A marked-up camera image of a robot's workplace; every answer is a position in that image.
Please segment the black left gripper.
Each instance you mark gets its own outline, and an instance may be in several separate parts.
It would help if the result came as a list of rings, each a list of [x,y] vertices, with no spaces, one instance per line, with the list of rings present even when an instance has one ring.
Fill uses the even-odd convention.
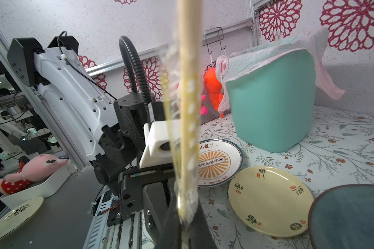
[[[143,211],[145,227],[152,237],[159,237],[156,249],[181,249],[181,223],[174,193],[173,165],[159,165],[124,170],[109,183],[109,189],[119,198],[123,217]],[[190,225],[190,249],[217,249],[206,217],[198,203]]]

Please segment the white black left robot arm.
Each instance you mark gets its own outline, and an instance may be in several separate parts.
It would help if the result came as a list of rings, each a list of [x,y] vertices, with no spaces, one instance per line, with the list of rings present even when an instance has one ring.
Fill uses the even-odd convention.
[[[128,228],[143,214],[156,248],[170,249],[179,225],[167,220],[175,209],[175,173],[162,102],[150,91],[132,41],[119,48],[131,93],[115,98],[93,81],[78,57],[78,41],[65,32],[47,48],[35,38],[15,38],[7,59],[26,86],[54,106],[80,140],[99,183],[115,196],[103,213],[107,225]]]

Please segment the white orange patterned plate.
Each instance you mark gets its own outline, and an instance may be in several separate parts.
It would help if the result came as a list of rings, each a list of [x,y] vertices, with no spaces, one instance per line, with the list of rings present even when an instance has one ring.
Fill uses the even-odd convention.
[[[231,180],[243,165],[243,152],[223,139],[201,141],[198,155],[198,187],[208,188]]]

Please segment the small pale yellow plate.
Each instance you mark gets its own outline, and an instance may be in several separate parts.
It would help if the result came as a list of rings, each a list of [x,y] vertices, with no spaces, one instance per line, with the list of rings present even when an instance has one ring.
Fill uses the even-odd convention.
[[[231,180],[228,195],[235,214],[258,232],[286,238],[309,228],[314,197],[300,179],[284,170],[246,168]]]

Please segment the red plush toy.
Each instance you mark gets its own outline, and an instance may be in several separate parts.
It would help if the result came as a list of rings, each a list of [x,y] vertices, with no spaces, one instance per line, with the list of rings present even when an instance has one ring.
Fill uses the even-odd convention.
[[[220,117],[224,117],[224,113],[218,111],[219,104],[223,99],[222,84],[216,77],[216,68],[211,67],[204,76],[204,86],[207,90],[212,107],[220,114]]]

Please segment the dark green glass plate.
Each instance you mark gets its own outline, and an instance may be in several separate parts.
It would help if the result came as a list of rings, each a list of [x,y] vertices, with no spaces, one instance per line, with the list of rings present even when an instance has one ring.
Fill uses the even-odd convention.
[[[320,194],[309,212],[315,249],[374,249],[374,185],[351,184]]]

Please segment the pale plate outside booth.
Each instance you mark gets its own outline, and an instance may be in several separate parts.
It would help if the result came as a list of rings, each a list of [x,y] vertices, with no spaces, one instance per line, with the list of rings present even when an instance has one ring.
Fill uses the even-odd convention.
[[[42,206],[44,197],[32,198],[0,218],[0,239],[15,231],[30,219]]]

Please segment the pink plush in white tray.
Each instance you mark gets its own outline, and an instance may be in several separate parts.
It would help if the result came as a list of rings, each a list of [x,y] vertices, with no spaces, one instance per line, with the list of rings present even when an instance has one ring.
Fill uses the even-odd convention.
[[[19,171],[0,178],[0,193],[7,195],[18,193],[33,183],[48,179],[68,162],[68,159],[52,154],[38,155],[29,161],[26,161],[26,157],[21,157]]]

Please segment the green trash bin with bag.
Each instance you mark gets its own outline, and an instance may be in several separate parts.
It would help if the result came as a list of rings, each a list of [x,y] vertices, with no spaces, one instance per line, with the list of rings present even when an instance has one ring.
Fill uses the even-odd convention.
[[[322,62],[328,36],[322,27],[217,58],[218,112],[231,111],[240,139],[268,152],[287,151],[311,129],[317,90],[342,98]]]

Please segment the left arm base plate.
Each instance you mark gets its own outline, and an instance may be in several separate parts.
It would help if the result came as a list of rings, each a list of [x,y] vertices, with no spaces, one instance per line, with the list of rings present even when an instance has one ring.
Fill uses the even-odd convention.
[[[83,248],[142,248],[142,212],[135,212],[123,217],[117,204],[119,204],[118,199],[105,186],[94,202],[92,222]]]

